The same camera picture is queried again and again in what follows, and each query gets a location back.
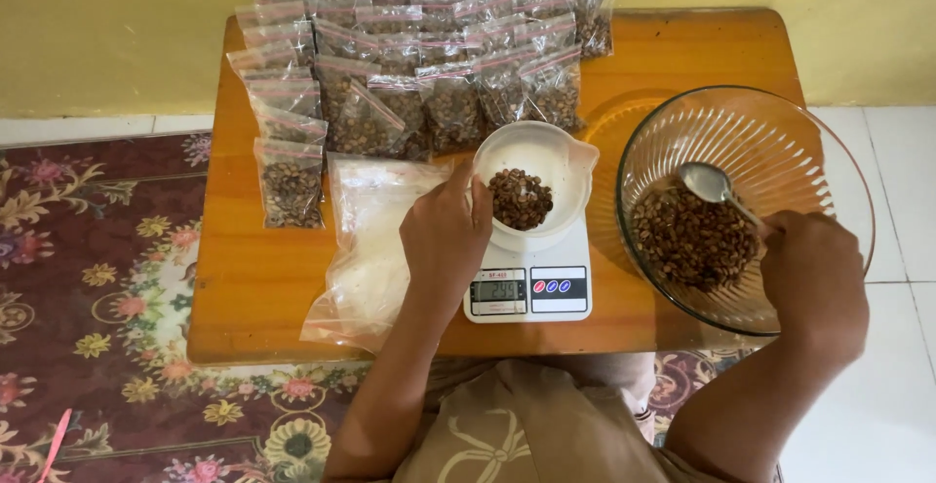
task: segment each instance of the ribbed glass bowl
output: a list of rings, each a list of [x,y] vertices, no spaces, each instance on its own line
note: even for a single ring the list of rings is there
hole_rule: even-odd
[[[760,259],[738,286],[703,293],[669,281],[636,248],[632,209],[651,184],[685,162],[724,170],[758,216],[782,210],[835,216],[859,240],[865,272],[874,249],[874,211],[858,165],[836,135],[805,109],[748,87],[704,87],[657,106],[638,125],[621,157],[616,216],[635,267],[660,293],[692,316],[736,333],[780,333],[764,295]]]

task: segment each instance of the hand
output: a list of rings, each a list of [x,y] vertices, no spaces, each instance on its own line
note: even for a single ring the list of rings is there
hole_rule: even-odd
[[[493,197],[480,177],[472,178],[472,169],[471,161],[457,166],[446,183],[415,201],[400,225],[408,294],[421,300],[412,305],[427,309],[424,314],[438,313],[446,324],[481,268],[492,229]],[[474,207],[465,197],[469,179]]]
[[[832,358],[860,357],[869,309],[858,239],[821,213],[781,211],[764,223],[774,231],[761,271],[780,337]]]

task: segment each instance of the digital display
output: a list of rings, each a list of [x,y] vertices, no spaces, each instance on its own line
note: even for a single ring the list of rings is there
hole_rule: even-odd
[[[501,300],[518,300],[517,281],[502,282],[475,282],[475,302],[498,302]]]

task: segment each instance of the wooden table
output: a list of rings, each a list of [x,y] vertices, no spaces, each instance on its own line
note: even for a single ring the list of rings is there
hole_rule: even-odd
[[[523,356],[657,349],[737,348],[763,340],[698,322],[633,270],[614,227],[609,179],[639,120],[666,98],[700,86],[739,84],[803,104],[786,29],[771,10],[618,13],[615,54],[582,64],[580,114],[611,107],[630,116],[618,137],[583,139],[602,151],[587,211],[594,307],[580,322],[473,324],[461,310],[439,346],[447,356]],[[228,19],[224,51],[241,49]],[[205,197],[188,357],[197,364],[287,363],[366,357],[353,348],[304,343],[299,329],[324,291],[335,250],[328,230],[263,229],[252,144],[256,122],[240,80],[222,56],[214,144]],[[331,202],[323,214],[332,218]]]

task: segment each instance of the beige shirt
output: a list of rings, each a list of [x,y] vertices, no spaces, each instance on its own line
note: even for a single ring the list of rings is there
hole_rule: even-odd
[[[505,360],[446,397],[394,483],[721,483],[652,447],[615,387]]]

